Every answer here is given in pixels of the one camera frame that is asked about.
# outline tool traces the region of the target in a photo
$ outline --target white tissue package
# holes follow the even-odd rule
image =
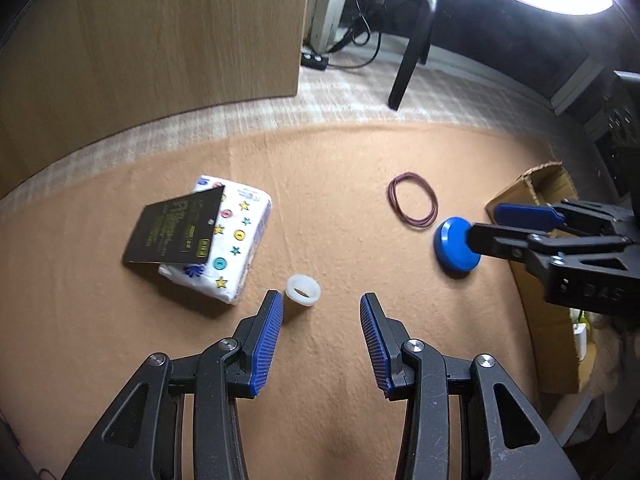
[[[172,282],[225,303],[237,303],[269,212],[268,193],[237,182],[201,175],[193,192],[225,186],[206,264],[162,264],[158,272]]]

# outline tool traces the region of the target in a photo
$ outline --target blue round lid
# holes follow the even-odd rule
[[[439,263],[450,270],[469,272],[480,262],[480,254],[471,252],[466,244],[466,231],[471,224],[452,216],[439,225],[433,238],[433,248]]]

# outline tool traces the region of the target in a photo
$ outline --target blue gripper pad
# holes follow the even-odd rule
[[[564,216],[551,206],[498,204],[494,218],[498,225],[533,231],[549,232],[564,225]]]
[[[252,355],[251,376],[249,378],[249,391],[252,396],[256,396],[267,382],[267,375],[282,326],[284,312],[282,295],[279,292],[274,292],[275,294],[271,297],[269,293],[267,294],[260,307],[260,309],[268,308],[269,310],[264,318]]]
[[[369,350],[376,383],[385,393],[385,397],[388,397],[393,388],[391,382],[391,358],[382,343],[382,334],[366,296],[360,298],[360,325]]]

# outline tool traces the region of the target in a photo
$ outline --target cardboard box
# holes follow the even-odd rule
[[[574,183],[560,162],[548,162],[522,174],[486,205],[486,211],[495,222],[494,208],[500,203],[545,205],[563,198],[578,198]],[[579,367],[569,309],[544,301],[542,284],[524,264],[510,262],[510,266],[527,316],[539,391],[577,393],[585,371]]]

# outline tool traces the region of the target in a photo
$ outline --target silver screw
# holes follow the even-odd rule
[[[151,354],[146,360],[151,366],[162,366],[166,361],[166,355],[162,353]]]
[[[225,337],[220,343],[218,343],[218,348],[225,351],[234,350],[238,346],[238,341],[233,339],[232,337]]]
[[[495,359],[489,354],[480,354],[476,358],[476,361],[478,361],[478,364],[482,368],[491,368],[493,365],[495,365]]]
[[[404,347],[409,352],[422,352],[424,350],[424,343],[419,339],[409,339],[404,343]]]

